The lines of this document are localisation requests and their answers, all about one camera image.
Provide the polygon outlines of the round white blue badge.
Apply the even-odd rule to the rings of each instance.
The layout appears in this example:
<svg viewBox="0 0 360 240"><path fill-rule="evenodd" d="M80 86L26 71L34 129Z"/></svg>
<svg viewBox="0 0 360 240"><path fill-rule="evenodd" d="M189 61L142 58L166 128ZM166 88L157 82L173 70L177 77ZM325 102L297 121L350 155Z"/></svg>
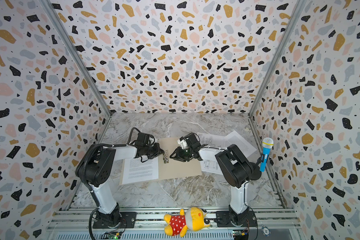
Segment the round white blue badge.
<svg viewBox="0 0 360 240"><path fill-rule="evenodd" d="M262 227L262 233L263 233L263 235L264 235L264 236L269 237L269 236L270 236L271 231L270 231L270 229L269 229L269 228L267 228L267 227L263 226L263 227Z"/></svg>

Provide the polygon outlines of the technical drawing paper sheet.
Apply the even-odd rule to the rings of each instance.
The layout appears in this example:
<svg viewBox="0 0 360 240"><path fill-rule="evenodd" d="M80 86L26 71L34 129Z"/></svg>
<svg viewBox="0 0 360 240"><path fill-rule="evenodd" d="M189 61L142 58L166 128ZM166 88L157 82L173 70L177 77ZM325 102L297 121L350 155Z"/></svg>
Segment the technical drawing paper sheet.
<svg viewBox="0 0 360 240"><path fill-rule="evenodd" d="M208 146L217 149L227 148L227 143L224 136L211 135L206 133L197 133L197 135L199 136L202 145L207 144ZM214 158L213 160L207 159L201 161L201 170L202 172L207 172L207 173L213 173L218 175L223 174L216 158Z"/></svg>

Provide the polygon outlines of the left green circuit board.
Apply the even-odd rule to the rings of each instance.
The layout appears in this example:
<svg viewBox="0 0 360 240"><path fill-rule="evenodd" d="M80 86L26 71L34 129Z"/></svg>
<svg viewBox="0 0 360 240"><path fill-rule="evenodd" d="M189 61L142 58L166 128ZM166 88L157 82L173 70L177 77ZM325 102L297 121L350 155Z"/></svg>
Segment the left green circuit board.
<svg viewBox="0 0 360 240"><path fill-rule="evenodd" d="M106 232L102 234L101 240L120 240L121 236L121 232Z"/></svg>

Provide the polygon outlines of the silver folder clip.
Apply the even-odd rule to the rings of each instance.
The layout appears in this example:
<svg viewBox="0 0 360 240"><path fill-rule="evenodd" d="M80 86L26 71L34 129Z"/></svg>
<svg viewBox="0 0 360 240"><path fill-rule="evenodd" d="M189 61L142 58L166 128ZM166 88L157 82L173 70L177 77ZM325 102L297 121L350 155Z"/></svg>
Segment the silver folder clip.
<svg viewBox="0 0 360 240"><path fill-rule="evenodd" d="M164 164L169 163L169 151L168 150L164 150L163 161L164 161Z"/></svg>

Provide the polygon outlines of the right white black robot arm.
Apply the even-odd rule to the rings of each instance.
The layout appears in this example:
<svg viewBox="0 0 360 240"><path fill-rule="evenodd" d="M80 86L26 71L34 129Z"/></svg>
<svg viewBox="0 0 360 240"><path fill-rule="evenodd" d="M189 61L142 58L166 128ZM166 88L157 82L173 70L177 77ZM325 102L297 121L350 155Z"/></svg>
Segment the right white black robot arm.
<svg viewBox="0 0 360 240"><path fill-rule="evenodd" d="M170 155L170 159L179 162L213 161L218 166L231 186L230 210L236 215L249 210L247 204L248 182L254 173L254 164L249 162L239 146L231 144L226 148L211 147L201 144L197 134L190 133L178 139L178 147Z"/></svg>

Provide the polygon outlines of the aluminium rail frame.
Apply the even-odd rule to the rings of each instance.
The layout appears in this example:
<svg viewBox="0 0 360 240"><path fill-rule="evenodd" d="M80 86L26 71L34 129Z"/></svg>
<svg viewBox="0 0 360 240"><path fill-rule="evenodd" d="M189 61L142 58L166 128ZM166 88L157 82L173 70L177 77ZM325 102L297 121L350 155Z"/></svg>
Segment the aluminium rail frame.
<svg viewBox="0 0 360 240"><path fill-rule="evenodd" d="M217 211L228 211L223 207L207 207L207 219L211 226L200 231L188 231L185 240L233 240L233 231L249 231L249 240L303 240L305 239L295 212L291 209L253 208L257 218L257 227L219 228L216 220ZM89 232L90 209L73 209L58 211L47 228L46 240L101 240L106 232L121 232L120 240L170 240L164 232L165 214L178 214L180 208L122 208L121 212L136 212L136 222L133 229L106 230L93 229ZM270 229L269 237L262 233L262 227Z"/></svg>

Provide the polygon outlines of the yellow plush toy red dress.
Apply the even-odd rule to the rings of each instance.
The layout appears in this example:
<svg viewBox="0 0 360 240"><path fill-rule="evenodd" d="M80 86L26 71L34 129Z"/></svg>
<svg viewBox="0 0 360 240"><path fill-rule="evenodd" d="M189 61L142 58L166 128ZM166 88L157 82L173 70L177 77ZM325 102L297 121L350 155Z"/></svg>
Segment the yellow plush toy red dress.
<svg viewBox="0 0 360 240"><path fill-rule="evenodd" d="M180 210L178 215L166 214L164 221L167 223L164 228L168 236L184 237L188 230L197 232L211 226L211 222L206 217L207 211L197 207L191 207L187 211Z"/></svg>

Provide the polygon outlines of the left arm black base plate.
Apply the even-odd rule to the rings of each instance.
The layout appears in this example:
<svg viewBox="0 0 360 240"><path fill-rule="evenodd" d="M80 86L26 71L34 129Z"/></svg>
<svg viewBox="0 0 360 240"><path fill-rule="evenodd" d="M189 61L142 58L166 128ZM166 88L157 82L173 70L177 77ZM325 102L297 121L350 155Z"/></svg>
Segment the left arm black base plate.
<svg viewBox="0 0 360 240"><path fill-rule="evenodd" d="M124 230L133 229L136 222L136 212L121 212L119 217L114 217L113 220L106 218L96 217L92 225L93 229L106 229L106 230Z"/></svg>

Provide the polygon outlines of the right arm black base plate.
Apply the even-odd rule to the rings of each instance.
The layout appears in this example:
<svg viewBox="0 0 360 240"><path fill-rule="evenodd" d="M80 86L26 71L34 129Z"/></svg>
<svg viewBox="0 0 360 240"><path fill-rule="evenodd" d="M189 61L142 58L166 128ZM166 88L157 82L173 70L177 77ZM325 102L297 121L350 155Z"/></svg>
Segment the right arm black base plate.
<svg viewBox="0 0 360 240"><path fill-rule="evenodd" d="M256 215L251 210L244 211L239 215L236 214L236 212L217 211L215 222L219 228L247 228L258 226Z"/></svg>

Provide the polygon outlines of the right circuit board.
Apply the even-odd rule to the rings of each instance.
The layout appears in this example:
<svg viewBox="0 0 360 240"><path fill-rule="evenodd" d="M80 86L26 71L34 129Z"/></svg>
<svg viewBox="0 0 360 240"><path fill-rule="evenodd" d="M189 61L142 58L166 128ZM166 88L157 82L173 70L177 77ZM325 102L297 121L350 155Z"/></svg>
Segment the right circuit board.
<svg viewBox="0 0 360 240"><path fill-rule="evenodd" d="M248 240L249 239L249 231L233 231L234 240Z"/></svg>

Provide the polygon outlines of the text printed paper sheet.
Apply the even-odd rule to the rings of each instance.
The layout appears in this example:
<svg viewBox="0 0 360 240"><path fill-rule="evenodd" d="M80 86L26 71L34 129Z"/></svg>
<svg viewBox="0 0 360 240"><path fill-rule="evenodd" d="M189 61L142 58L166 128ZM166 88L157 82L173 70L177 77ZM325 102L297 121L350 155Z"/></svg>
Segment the text printed paper sheet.
<svg viewBox="0 0 360 240"><path fill-rule="evenodd" d="M123 162L121 185L149 182L159 179L159 159L144 163L140 159L126 159Z"/></svg>

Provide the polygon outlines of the blue toy microphone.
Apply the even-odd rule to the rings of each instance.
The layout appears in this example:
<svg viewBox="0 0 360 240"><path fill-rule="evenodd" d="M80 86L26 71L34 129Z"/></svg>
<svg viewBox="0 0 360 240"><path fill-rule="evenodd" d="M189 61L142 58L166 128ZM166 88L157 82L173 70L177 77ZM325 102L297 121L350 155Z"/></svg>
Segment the blue toy microphone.
<svg viewBox="0 0 360 240"><path fill-rule="evenodd" d="M272 138L264 138L262 141L262 147L263 147L263 152L262 152L262 157L261 157L261 163L260 163L260 171L264 172L266 169L266 165L267 165L267 160L269 158L271 149L273 148L274 145L274 141Z"/></svg>

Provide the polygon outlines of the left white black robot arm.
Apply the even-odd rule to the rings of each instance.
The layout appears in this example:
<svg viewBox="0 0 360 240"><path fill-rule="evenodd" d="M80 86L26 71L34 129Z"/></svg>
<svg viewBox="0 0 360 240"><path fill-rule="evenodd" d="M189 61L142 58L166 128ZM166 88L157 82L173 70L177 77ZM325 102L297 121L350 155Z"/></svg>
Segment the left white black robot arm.
<svg viewBox="0 0 360 240"><path fill-rule="evenodd" d="M152 135L138 133L136 140L128 144L93 144L76 168L76 176L80 178L90 191L98 211L109 215L117 208L109 186L109 177L113 163L119 160L152 160L164 153L160 144Z"/></svg>

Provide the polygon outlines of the beige manila folder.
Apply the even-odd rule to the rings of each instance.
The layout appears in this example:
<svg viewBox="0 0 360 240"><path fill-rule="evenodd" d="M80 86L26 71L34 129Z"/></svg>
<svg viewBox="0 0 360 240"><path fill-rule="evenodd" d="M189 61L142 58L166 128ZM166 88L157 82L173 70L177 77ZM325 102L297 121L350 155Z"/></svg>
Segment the beige manila folder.
<svg viewBox="0 0 360 240"><path fill-rule="evenodd" d="M179 146L177 138L162 138L159 140L159 144L161 149L169 151L169 155ZM154 181L176 178L183 179L200 176L202 174L201 164L198 160L193 159L183 163L169 158L169 163L164 164L163 156L164 155L160 155L157 157L159 159L159 179Z"/></svg>

